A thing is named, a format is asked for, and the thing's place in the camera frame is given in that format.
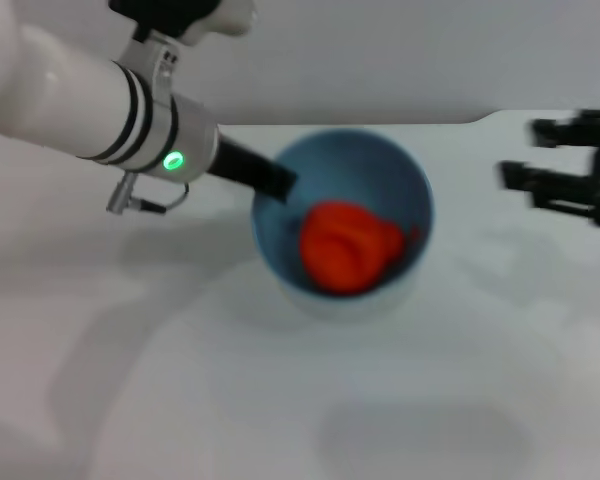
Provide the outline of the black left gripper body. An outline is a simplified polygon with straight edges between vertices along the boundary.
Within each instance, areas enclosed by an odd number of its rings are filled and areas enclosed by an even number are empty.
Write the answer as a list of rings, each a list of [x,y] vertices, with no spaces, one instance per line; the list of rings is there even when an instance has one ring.
[[[222,137],[207,173],[254,190],[258,165],[264,161],[270,160]]]

